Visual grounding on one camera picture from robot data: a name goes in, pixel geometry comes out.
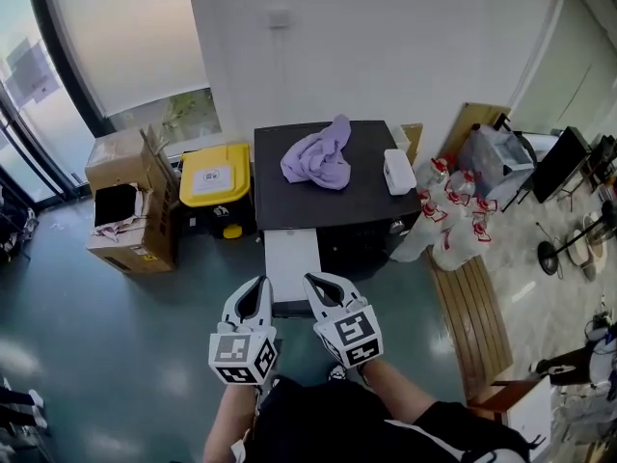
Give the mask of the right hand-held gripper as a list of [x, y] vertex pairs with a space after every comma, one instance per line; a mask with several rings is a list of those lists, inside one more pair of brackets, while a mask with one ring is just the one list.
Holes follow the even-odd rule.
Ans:
[[350, 280], [311, 272], [302, 283], [316, 319], [313, 330], [337, 361], [345, 368], [354, 368], [383, 354], [376, 314]]

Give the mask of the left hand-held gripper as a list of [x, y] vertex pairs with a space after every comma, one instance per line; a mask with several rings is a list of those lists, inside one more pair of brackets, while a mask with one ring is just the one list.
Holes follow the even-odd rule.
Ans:
[[253, 325], [239, 332], [210, 335], [208, 364], [226, 385], [262, 386], [277, 357], [277, 330], [272, 321], [273, 288], [265, 276], [250, 279], [227, 299], [222, 321], [233, 325]]

